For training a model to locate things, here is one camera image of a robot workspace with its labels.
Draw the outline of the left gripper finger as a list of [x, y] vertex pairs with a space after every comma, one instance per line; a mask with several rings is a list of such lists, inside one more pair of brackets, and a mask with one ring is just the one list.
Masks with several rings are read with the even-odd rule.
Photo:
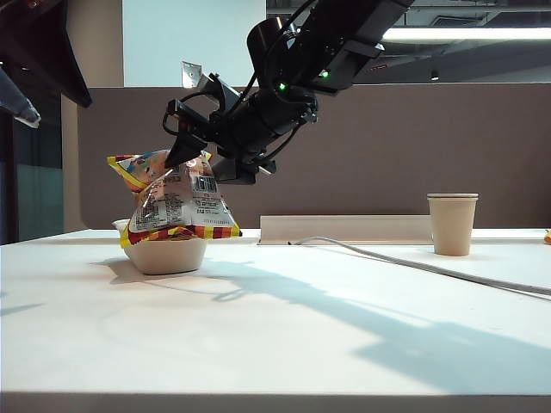
[[90, 92], [66, 29], [67, 1], [2, 1], [1, 54], [87, 108]]
[[3, 68], [0, 72], [1, 109], [21, 123], [38, 128], [41, 117], [32, 102], [19, 90]]

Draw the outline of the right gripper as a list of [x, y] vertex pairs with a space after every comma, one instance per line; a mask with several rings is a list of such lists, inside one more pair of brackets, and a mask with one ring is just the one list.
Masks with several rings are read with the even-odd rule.
[[[174, 145], [165, 160], [166, 168], [173, 168], [201, 155], [209, 142], [214, 140], [207, 135], [221, 122], [226, 113], [238, 102], [239, 93], [220, 79], [218, 74], [201, 76], [199, 90], [182, 99], [167, 103], [163, 118], [163, 129], [176, 137]], [[194, 110], [187, 101], [206, 96], [218, 103], [218, 109], [208, 117]]]

